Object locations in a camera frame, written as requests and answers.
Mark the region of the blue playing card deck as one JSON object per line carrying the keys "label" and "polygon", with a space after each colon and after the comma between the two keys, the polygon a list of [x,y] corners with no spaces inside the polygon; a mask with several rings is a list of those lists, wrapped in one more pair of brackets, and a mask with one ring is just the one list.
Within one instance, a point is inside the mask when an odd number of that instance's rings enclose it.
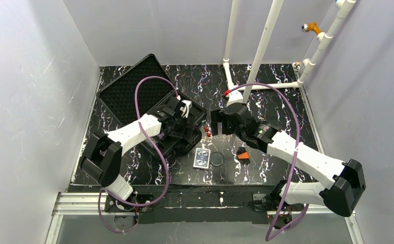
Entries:
{"label": "blue playing card deck", "polygon": [[196,148],[193,168],[207,170],[209,168],[210,149]]}

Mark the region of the purple poker chip stack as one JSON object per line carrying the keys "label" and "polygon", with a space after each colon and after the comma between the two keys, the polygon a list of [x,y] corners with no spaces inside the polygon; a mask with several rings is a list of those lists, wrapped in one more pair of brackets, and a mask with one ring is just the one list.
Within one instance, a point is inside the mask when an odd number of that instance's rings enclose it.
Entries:
{"label": "purple poker chip stack", "polygon": [[158,135],[158,138],[159,138],[160,140],[164,140],[165,137],[166,137],[166,135],[165,135],[164,133]]}

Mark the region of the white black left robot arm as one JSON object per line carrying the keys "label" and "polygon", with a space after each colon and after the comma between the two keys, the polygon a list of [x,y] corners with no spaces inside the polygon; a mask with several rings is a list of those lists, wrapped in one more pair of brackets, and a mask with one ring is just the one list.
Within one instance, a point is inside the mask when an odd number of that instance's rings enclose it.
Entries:
{"label": "white black left robot arm", "polygon": [[82,153],[78,167],[95,180],[115,200],[129,206],[145,207],[144,203],[129,200],[134,193],[132,186],[120,175],[122,156],[136,145],[148,141],[160,157],[170,180],[167,162],[153,138],[169,135],[186,140],[192,136],[196,126],[191,115],[192,102],[180,96],[171,97],[165,104],[152,108],[137,120],[108,133],[94,132]]}

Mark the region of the black poker set case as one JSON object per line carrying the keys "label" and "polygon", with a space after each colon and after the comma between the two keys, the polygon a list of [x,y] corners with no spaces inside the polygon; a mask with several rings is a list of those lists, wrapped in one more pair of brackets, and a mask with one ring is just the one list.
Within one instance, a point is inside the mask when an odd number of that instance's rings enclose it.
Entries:
{"label": "black poker set case", "polygon": [[180,96],[184,100],[190,100],[191,115],[195,118],[196,126],[194,142],[187,144],[175,139],[161,141],[158,136],[153,138],[164,157],[172,152],[184,155],[200,142],[202,132],[199,126],[206,118],[207,110],[180,90],[174,90],[171,83],[156,56],[149,54],[101,89],[98,98],[122,126],[136,121],[137,113],[144,115],[152,108],[165,104],[171,97]]}

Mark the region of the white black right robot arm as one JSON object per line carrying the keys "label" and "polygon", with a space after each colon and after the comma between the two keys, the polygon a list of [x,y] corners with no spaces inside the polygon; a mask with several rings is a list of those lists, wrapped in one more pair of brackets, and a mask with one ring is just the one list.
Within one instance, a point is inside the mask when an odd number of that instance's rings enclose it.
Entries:
{"label": "white black right robot arm", "polygon": [[233,103],[210,113],[212,135],[236,135],[247,146],[263,153],[293,162],[295,166],[316,179],[314,183],[290,183],[280,181],[271,193],[255,203],[268,208],[278,206],[284,196],[284,205],[314,204],[326,206],[342,216],[352,215],[366,189],[362,164],[354,159],[349,162],[326,156],[303,143],[298,143],[286,132],[265,120],[256,119],[247,106]]}

